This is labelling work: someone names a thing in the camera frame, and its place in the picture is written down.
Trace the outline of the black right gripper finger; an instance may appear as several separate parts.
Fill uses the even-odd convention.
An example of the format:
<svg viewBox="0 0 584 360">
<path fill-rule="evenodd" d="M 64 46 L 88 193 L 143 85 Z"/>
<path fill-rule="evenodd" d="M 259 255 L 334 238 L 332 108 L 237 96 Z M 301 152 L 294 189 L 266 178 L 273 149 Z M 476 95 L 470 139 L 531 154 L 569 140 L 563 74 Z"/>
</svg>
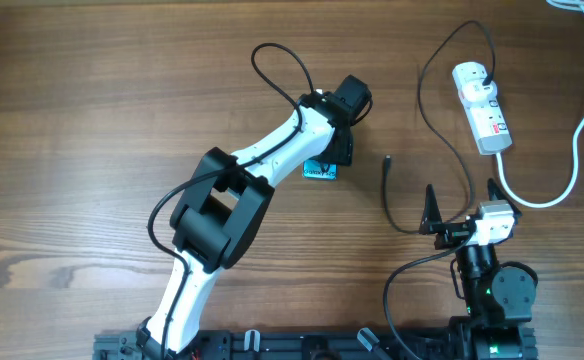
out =
<svg viewBox="0 0 584 360">
<path fill-rule="evenodd" d="M 496 181 L 493 178 L 489 178 L 487 181 L 487 191 L 488 191 L 489 199 L 491 201 L 504 200 L 510 205 L 511 209 L 513 210 L 513 216 L 515 218 L 520 218 L 522 216 L 522 212 L 511 201 L 511 199 L 503 192 L 501 187 L 496 183 Z"/>
<path fill-rule="evenodd" d="M 434 188 L 432 184 L 428 184 L 425 190 L 425 203 L 419 226 L 419 233 L 422 235 L 431 235 L 441 233 L 442 230 L 443 220 L 441 218 Z"/>
</svg>

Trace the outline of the blue Samsung Galaxy smartphone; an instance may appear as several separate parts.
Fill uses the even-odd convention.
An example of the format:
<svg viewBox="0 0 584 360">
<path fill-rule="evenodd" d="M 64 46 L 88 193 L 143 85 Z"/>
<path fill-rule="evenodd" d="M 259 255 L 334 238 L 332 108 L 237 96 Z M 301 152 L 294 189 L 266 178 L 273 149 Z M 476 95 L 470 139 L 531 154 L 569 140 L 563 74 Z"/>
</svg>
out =
<svg viewBox="0 0 584 360">
<path fill-rule="evenodd" d="M 322 163 L 316 160 L 306 160 L 303 163 L 302 175 L 307 179 L 329 180 L 337 178 L 338 166 L 335 164 Z"/>
</svg>

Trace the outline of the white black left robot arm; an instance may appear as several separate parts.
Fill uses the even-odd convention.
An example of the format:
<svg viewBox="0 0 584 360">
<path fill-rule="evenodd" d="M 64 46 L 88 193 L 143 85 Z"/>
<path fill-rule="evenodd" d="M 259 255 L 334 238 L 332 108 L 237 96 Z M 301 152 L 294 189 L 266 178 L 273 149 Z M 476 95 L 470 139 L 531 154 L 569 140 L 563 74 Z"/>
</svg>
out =
<svg viewBox="0 0 584 360">
<path fill-rule="evenodd" d="M 252 244 L 283 179 L 308 160 L 351 164 L 351 128 L 371 109 L 372 94 L 348 76 L 336 91 L 313 90 L 293 106 L 290 118 L 259 142 L 231 154 L 209 150 L 192 178 L 171 191 L 179 201 L 166 251 L 175 261 L 157 312 L 137 330 L 137 346 L 147 358 L 184 354 L 218 277 Z"/>
</svg>

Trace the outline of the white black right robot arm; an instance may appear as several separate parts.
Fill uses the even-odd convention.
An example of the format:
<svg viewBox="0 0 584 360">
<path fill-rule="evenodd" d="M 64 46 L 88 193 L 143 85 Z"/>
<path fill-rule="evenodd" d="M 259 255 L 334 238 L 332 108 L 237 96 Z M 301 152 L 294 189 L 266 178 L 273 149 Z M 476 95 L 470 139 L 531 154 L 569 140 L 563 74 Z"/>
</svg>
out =
<svg viewBox="0 0 584 360">
<path fill-rule="evenodd" d="M 532 320 L 538 275 L 529 266 L 497 259 L 496 246 L 513 236 L 522 216 L 492 179 L 489 199 L 457 223 L 442 220 L 432 185 L 426 187 L 419 233 L 433 235 L 437 250 L 451 250 L 450 268 L 468 314 L 449 321 L 454 359 L 537 359 Z"/>
</svg>

